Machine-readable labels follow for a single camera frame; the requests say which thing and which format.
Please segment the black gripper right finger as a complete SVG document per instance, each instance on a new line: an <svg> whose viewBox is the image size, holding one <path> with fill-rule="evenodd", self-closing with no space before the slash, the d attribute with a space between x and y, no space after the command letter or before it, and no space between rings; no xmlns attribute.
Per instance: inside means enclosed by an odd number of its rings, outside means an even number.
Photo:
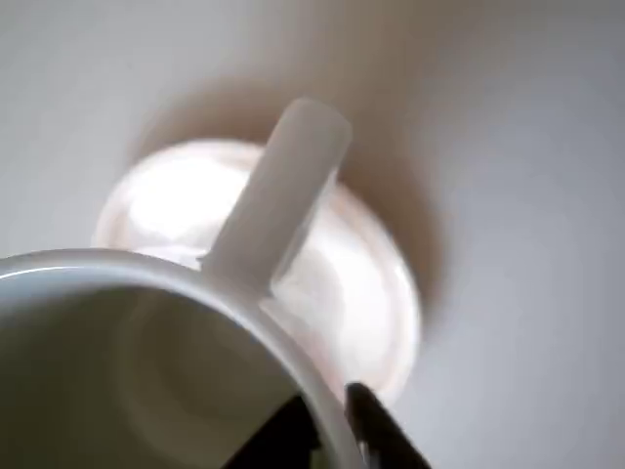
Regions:
<svg viewBox="0 0 625 469"><path fill-rule="evenodd" d="M431 468L364 384L354 382L346 387L346 416L367 468Z"/></svg>

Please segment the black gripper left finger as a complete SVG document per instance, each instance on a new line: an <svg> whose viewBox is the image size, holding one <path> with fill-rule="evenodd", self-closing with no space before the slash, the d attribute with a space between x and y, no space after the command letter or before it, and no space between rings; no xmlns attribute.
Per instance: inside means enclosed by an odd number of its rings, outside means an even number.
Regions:
<svg viewBox="0 0 625 469"><path fill-rule="evenodd" d="M229 459L228 468L311 468L319 448L306 403L295 396Z"/></svg>

